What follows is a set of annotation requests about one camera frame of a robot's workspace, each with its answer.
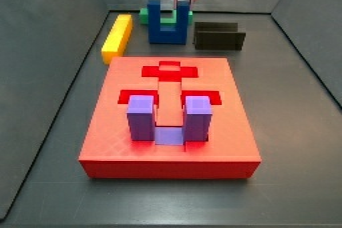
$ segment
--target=gray table surface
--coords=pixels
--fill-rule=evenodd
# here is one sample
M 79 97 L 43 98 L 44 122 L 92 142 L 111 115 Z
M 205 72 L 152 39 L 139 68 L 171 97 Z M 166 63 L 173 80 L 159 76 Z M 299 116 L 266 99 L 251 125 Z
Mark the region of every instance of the gray table surface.
M 106 22 L 3 225 L 342 225 L 342 115 L 269 15 L 198 14 L 239 22 L 241 52 L 150 45 L 135 28 L 127 56 L 227 56 L 263 163 L 249 180 L 91 180 L 78 155 L 107 71 Z

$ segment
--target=red base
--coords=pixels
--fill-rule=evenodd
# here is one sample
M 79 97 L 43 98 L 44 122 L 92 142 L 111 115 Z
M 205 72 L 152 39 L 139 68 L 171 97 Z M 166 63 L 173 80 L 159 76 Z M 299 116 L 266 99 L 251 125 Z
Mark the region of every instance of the red base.
M 159 66 L 159 61 L 181 62 L 182 67 L 198 68 L 198 77 L 182 78 L 182 94 L 190 91 L 219 92 L 221 101 L 213 105 L 207 142 L 164 146 L 131 141 L 127 103 L 119 101 L 122 90 L 158 91 L 159 79 L 142 77 L 142 70 L 146 66 Z M 251 177 L 261 164 L 261 156 L 227 60 L 170 57 L 114 59 L 79 161 L 92 178 Z

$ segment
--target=toy block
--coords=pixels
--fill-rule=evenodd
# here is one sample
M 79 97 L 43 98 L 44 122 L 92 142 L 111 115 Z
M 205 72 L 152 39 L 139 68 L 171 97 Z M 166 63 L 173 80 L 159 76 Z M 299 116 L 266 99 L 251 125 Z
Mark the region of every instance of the toy block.
M 159 105 L 156 109 L 158 127 L 183 126 L 183 108 L 179 82 L 159 82 Z
M 213 116 L 207 96 L 187 96 L 185 107 L 185 141 L 207 141 L 209 127 Z
M 245 37 L 246 33 L 238 32 L 238 23 L 195 23 L 195 49 L 241 51 Z
M 142 79 L 138 89 L 146 86 L 148 90 L 158 90 L 162 97 L 158 78 L 142 77 L 143 66 L 173 66 L 171 63 L 160 64 L 160 61 L 179 62 L 179 67 L 198 69 L 198 78 L 162 83 L 179 83 L 182 90 L 214 89 L 219 92 L 222 104 L 211 105 L 206 142 L 162 145 L 155 141 L 131 139 L 127 104 L 116 104 L 116 101 L 122 90 L 135 90 L 138 78 Z M 79 155 L 79 162 L 91 178 L 246 179 L 254 174 L 261 161 L 225 58 L 123 57 L 112 60 Z
M 102 48 L 103 62 L 111 63 L 114 57 L 123 56 L 132 32 L 132 16 L 119 15 Z
M 139 12 L 139 20 L 140 24 L 148 25 L 148 9 L 142 8 Z M 191 25 L 194 22 L 194 12 L 189 11 L 189 25 Z M 160 24 L 162 25 L 175 25 L 177 24 L 177 10 L 173 10 L 171 17 L 162 17 L 160 18 Z
M 160 1 L 150 0 L 148 9 L 148 41 L 151 44 L 186 44 L 190 5 L 178 2 L 175 26 L 160 25 Z
M 127 108 L 127 119 L 132 141 L 154 141 L 154 97 L 131 96 Z
M 156 127 L 155 128 L 156 145 L 185 145 L 182 127 Z

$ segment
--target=purple cube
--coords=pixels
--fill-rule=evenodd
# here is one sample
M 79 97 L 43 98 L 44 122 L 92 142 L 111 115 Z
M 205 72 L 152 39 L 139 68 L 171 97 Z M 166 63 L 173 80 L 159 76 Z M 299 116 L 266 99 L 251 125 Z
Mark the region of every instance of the purple cube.
M 187 96 L 185 108 L 185 141 L 207 141 L 213 109 L 207 96 Z
M 132 141 L 155 140 L 154 96 L 130 97 L 127 119 Z

